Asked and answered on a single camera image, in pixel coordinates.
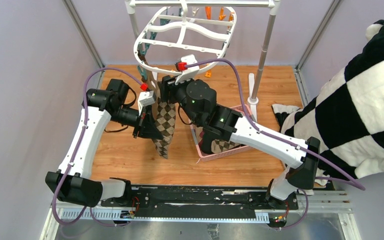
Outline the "brown argyle sock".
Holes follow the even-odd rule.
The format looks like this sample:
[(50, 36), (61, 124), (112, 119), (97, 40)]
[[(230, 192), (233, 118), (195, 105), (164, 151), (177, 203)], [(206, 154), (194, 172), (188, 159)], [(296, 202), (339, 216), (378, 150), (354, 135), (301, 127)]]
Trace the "brown argyle sock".
[(220, 154), (220, 153), (223, 153), (225, 151), (228, 151), (228, 150), (231, 150), (234, 148), (238, 148), (238, 147), (242, 147), (242, 146), (243, 146), (242, 144), (235, 143), (232, 141), (224, 141), (224, 140), (215, 139), (211, 143), (210, 150), (211, 150), (212, 154)]
[(169, 146), (173, 140), (176, 126), (176, 105), (161, 101), (152, 106), (152, 113), (155, 117), (155, 125), (161, 133), (162, 139), (152, 139), (158, 155), (164, 159), (169, 157)]

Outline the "black sock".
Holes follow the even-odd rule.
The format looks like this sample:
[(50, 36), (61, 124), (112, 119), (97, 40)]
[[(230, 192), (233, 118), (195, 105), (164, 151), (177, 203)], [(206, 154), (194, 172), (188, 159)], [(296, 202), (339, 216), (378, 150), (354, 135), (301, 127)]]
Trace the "black sock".
[(201, 137), (198, 143), (200, 150), (207, 155), (214, 154), (212, 149), (212, 142), (215, 140), (214, 135), (203, 128), (199, 136)]

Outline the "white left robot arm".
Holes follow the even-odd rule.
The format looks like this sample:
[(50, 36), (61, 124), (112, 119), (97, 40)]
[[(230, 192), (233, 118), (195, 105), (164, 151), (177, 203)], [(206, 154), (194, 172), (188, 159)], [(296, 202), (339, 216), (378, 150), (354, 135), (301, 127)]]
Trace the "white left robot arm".
[(106, 89), (91, 88), (86, 92), (86, 104), (81, 111), (74, 139), (57, 171), (49, 171), (45, 183), (61, 202), (93, 208), (102, 200), (112, 200), (122, 207), (133, 201), (132, 184), (124, 178), (105, 181), (91, 180), (93, 161), (99, 142), (109, 122), (133, 128), (133, 137), (163, 138), (153, 117), (156, 93), (144, 84), (144, 92), (127, 103), (133, 89), (120, 79), (111, 79)]

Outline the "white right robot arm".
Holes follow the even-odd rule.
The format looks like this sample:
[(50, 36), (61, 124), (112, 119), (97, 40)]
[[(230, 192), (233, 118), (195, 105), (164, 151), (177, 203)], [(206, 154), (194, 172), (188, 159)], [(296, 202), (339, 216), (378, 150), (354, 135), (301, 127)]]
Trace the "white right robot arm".
[(298, 189), (314, 188), (320, 148), (317, 138), (298, 139), (257, 124), (246, 109), (239, 112), (218, 104), (216, 91), (200, 79), (176, 83), (174, 77), (165, 76), (158, 87), (161, 100), (178, 103), (190, 123), (203, 129), (205, 140), (246, 145), (286, 164), (286, 170), (269, 184), (265, 201), (270, 208), (281, 207)]

